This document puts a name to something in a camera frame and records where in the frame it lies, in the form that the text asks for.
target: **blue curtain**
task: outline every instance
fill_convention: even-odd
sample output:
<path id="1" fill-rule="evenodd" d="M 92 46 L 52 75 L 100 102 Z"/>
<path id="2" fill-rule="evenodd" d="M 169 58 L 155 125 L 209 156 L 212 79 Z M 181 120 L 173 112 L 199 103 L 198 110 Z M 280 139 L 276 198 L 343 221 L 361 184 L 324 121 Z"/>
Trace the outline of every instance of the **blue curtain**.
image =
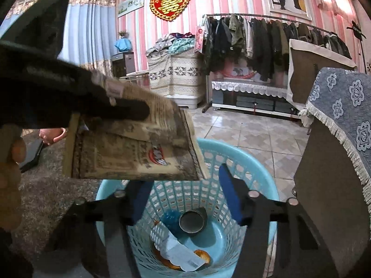
<path id="1" fill-rule="evenodd" d="M 4 20 L 0 36 L 20 15 L 13 14 Z M 63 49 L 58 58 L 111 75 L 111 56 L 118 52 L 116 40 L 116 9 L 112 1 L 70 0 Z"/>

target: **human hand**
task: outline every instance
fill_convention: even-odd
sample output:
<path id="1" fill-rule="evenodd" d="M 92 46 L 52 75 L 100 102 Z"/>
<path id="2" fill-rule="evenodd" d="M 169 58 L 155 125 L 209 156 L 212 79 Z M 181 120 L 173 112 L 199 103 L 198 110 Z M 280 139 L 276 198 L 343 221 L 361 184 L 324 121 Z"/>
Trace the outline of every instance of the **human hand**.
<path id="1" fill-rule="evenodd" d="M 21 172 L 16 162 L 26 158 L 26 144 L 22 138 L 14 141 L 9 159 L 0 162 L 0 228 L 10 231 L 17 228 L 22 220 L 19 210 L 21 195 L 18 189 Z"/>
<path id="2" fill-rule="evenodd" d="M 67 136 L 67 130 L 62 127 L 57 129 L 41 129 L 38 136 L 43 139 L 46 145 L 52 145 L 64 139 Z"/>

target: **red double happiness decoration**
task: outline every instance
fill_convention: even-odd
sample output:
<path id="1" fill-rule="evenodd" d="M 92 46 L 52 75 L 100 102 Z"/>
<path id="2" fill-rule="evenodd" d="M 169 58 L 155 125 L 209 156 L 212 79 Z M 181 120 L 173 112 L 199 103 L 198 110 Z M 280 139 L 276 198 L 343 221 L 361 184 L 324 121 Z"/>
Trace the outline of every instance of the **red double happiness decoration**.
<path id="1" fill-rule="evenodd" d="M 151 0 L 150 8 L 160 19 L 172 21 L 187 7 L 190 0 Z"/>

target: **metal screw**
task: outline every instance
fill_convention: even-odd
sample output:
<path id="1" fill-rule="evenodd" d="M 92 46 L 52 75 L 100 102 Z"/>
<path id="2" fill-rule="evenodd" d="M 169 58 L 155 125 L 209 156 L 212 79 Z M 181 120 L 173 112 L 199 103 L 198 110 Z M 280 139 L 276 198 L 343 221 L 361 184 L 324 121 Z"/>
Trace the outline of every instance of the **metal screw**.
<path id="1" fill-rule="evenodd" d="M 289 199 L 289 204 L 291 206 L 297 206 L 299 204 L 299 201 L 296 198 L 290 198 Z"/>
<path id="2" fill-rule="evenodd" d="M 86 203 L 86 199 L 82 196 L 75 200 L 75 205 L 81 206 Z"/>
<path id="3" fill-rule="evenodd" d="M 116 190 L 114 193 L 115 198 L 123 198 L 126 195 L 124 190 Z"/>
<path id="4" fill-rule="evenodd" d="M 249 197 L 251 198 L 257 198 L 259 195 L 260 195 L 259 191 L 256 191 L 256 190 L 249 191 Z"/>

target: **clothes rack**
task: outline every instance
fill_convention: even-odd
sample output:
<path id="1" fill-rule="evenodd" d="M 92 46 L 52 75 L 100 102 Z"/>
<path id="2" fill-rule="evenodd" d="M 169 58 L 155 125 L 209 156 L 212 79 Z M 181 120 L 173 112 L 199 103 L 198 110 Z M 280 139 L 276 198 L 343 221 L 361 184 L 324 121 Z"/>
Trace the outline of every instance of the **clothes rack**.
<path id="1" fill-rule="evenodd" d="M 230 16 L 232 14 L 237 15 L 237 16 L 256 16 L 256 17 L 259 17 L 259 18 L 276 19 L 276 20 L 282 20 L 282 21 L 289 21 L 289 22 L 293 22 L 293 23 L 304 23 L 307 26 L 312 27 L 312 28 L 317 28 L 320 31 L 323 31 L 323 32 L 326 32 L 326 33 L 333 33 L 332 31 L 327 31 L 327 30 L 324 30 L 324 29 L 319 28 L 317 26 L 307 24 L 305 22 L 280 18 L 279 16 L 267 16 L 267 15 L 260 15 L 260 14 L 254 14 L 254 13 L 214 13 L 214 14 L 207 14 L 206 16 Z"/>
<path id="2" fill-rule="evenodd" d="M 292 19 L 281 18 L 279 16 L 268 16 L 268 15 L 262 15 L 262 14 L 256 14 L 256 13 L 213 13 L 213 14 L 203 15 L 202 18 L 204 18 L 205 16 L 207 16 L 207 17 L 209 17 L 209 16 L 230 16 L 232 14 L 234 14 L 236 16 L 254 16 L 254 17 L 259 17 L 259 18 L 276 19 L 276 20 L 288 21 L 288 22 L 293 22 L 293 23 L 304 23 L 308 27 L 316 28 L 316 29 L 318 29 L 318 30 L 320 30 L 322 32 L 328 33 L 328 34 L 334 33 L 334 32 L 331 32 L 331 31 L 328 31 L 328 30 L 319 28 L 317 26 L 307 24 L 305 22 L 300 22 L 300 21 L 296 21 L 296 20 L 292 20 Z M 209 94 L 208 84 L 209 84 L 209 78 L 208 78 L 208 76 L 206 76 L 206 85 L 207 85 L 206 86 L 206 102 L 207 102 L 207 104 L 202 109 L 202 113 L 205 113 L 212 106 L 212 104 L 213 104 L 212 100 L 210 100 L 210 94 Z"/>

